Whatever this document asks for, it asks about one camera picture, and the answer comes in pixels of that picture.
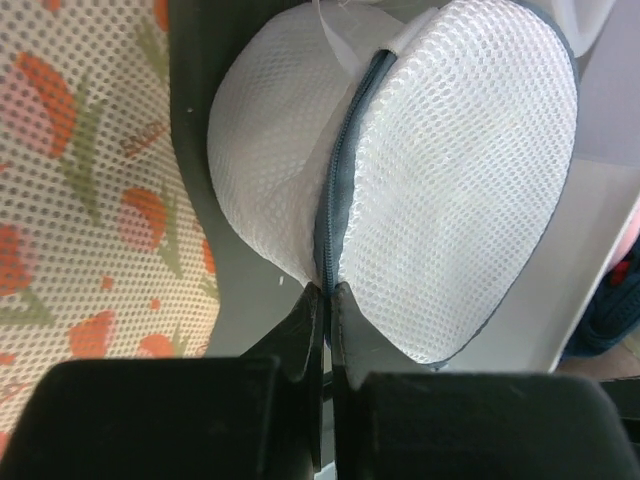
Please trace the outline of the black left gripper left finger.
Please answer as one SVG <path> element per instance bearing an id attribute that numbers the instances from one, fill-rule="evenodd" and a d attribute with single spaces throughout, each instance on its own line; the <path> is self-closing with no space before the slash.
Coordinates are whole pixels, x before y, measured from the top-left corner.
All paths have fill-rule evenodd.
<path id="1" fill-rule="evenodd" d="M 77 360 L 37 384 L 5 479 L 310 479 L 321 467 L 323 298 L 237 357 Z"/>

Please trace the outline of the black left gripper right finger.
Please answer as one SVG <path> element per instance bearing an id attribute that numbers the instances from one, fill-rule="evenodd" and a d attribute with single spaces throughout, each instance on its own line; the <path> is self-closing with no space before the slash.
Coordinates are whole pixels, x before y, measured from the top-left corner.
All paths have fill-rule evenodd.
<path id="1" fill-rule="evenodd" d="M 639 446 L 596 382 L 554 374 L 434 373 L 331 298 L 340 479 L 635 479 Z"/>

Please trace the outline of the white mesh laundry bag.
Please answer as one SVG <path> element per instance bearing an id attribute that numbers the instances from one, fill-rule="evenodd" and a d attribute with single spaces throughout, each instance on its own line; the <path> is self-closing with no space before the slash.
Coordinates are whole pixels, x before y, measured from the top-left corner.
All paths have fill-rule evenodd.
<path id="1" fill-rule="evenodd" d="M 270 19 L 213 100 L 213 188 L 235 233 L 301 283 L 351 287 L 426 365 L 484 328 L 570 169 L 578 80 L 537 7 L 452 1 L 402 23 L 312 1 Z"/>

